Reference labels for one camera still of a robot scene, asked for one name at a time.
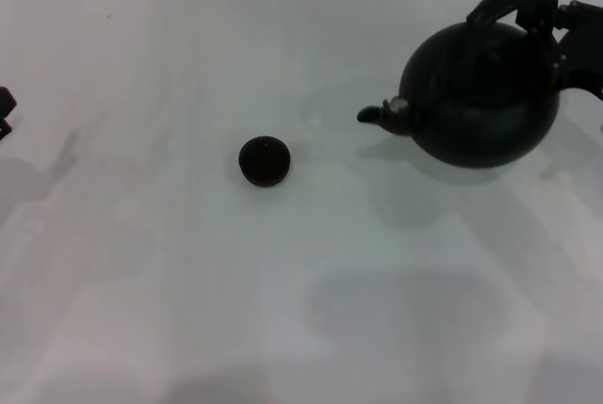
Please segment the small dark teacup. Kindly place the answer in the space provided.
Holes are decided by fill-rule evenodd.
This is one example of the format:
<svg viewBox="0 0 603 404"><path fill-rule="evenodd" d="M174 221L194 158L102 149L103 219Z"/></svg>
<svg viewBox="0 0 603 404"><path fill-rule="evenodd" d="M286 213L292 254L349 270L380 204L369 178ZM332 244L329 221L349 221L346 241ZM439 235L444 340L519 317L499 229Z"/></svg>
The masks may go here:
<svg viewBox="0 0 603 404"><path fill-rule="evenodd" d="M252 185L276 186L288 175L291 154L277 137L254 137L241 147L238 165L245 179Z"/></svg>

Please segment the black round teapot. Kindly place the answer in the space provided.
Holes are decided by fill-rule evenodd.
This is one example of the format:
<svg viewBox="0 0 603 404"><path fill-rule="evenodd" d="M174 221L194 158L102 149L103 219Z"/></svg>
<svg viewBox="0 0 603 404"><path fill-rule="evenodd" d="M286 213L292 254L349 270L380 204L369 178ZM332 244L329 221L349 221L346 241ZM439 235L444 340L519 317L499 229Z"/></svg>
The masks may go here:
<svg viewBox="0 0 603 404"><path fill-rule="evenodd" d="M558 0L482 0L424 40L395 97L357 120L462 168L495 168L546 136L559 109Z"/></svg>

